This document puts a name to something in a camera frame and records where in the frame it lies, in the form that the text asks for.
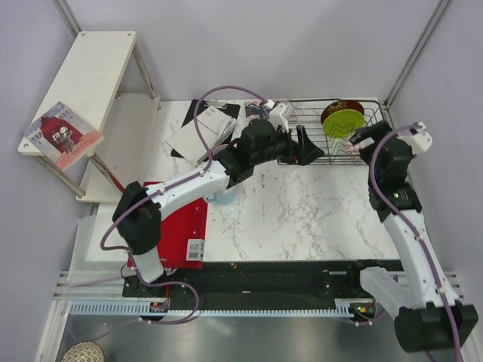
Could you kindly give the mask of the green plate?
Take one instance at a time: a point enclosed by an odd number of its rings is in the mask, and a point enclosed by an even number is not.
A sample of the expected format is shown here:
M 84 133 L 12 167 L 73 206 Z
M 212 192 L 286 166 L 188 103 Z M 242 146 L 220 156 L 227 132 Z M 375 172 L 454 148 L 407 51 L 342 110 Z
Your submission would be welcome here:
M 328 116 L 323 124 L 324 133 L 331 138 L 346 138 L 365 124 L 365 117 L 354 110 L 342 110 Z

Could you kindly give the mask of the light blue mug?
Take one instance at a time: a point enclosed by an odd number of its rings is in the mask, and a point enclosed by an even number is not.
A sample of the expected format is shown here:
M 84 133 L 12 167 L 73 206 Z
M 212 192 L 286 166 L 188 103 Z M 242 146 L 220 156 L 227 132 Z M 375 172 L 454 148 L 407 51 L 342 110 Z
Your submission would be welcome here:
M 231 204 L 235 200 L 236 193 L 237 189 L 235 187 L 220 190 L 218 192 L 207 195 L 205 197 L 205 202 L 207 204 L 219 204 L 222 206 L 226 206 Z

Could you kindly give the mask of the pink plastic cup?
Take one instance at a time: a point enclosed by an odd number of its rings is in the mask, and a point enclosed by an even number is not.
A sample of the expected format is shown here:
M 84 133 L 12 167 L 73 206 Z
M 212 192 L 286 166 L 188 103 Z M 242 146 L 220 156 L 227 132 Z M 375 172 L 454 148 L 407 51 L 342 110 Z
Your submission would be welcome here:
M 213 151 L 212 155 L 215 156 L 218 152 L 221 152 L 222 150 L 226 149 L 229 145 L 227 143 L 221 144 L 217 146 Z

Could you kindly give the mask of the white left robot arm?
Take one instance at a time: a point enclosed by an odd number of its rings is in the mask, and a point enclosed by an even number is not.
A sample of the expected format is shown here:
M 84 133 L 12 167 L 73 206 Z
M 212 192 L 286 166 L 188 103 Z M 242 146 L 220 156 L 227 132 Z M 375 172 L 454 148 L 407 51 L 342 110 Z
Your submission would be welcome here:
M 269 121 L 255 120 L 239 138 L 184 176 L 150 187 L 138 182 L 126 187 L 112 221 L 128 246 L 143 292 L 159 296 L 165 290 L 164 267 L 157 250 L 165 218 L 193 201 L 242 183 L 259 164 L 281 161 L 304 166 L 324 155 L 304 126 L 297 126 L 296 131 L 294 140 L 290 132 Z

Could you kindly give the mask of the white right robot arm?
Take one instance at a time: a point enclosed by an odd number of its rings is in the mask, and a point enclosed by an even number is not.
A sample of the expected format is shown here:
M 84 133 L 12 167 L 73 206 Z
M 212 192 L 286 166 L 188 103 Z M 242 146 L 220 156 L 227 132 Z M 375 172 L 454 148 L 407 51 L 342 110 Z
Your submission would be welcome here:
M 401 287 L 379 266 L 346 277 L 353 296 L 371 294 L 393 320 L 396 338 L 406 352 L 453 349 L 461 361 L 461 348 L 478 322 L 474 305 L 461 301 L 442 270 L 426 230 L 422 205 L 408 182 L 408 166 L 432 145 L 426 125 L 410 124 L 397 130 L 388 122 L 360 127 L 351 137 L 368 165 L 371 206 L 388 232 L 405 272 Z

